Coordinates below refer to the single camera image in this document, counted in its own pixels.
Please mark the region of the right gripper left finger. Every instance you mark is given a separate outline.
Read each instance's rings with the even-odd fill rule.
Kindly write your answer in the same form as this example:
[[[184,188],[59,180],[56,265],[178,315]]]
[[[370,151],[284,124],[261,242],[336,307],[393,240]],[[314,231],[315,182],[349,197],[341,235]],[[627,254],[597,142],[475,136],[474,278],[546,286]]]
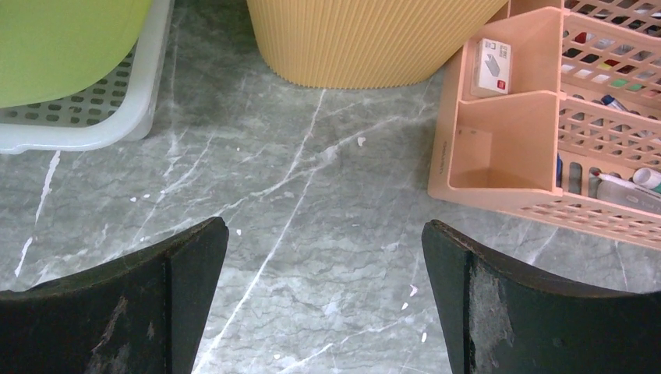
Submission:
[[[211,217],[112,261],[1,293],[4,373],[190,373],[228,247]]]

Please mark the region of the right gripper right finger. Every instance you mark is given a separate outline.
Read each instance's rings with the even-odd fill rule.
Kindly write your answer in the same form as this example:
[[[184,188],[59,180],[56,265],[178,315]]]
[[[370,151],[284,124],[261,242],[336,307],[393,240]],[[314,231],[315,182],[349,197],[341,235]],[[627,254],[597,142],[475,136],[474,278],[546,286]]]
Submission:
[[[439,220],[421,239],[452,372],[659,372],[658,291],[560,277]]]

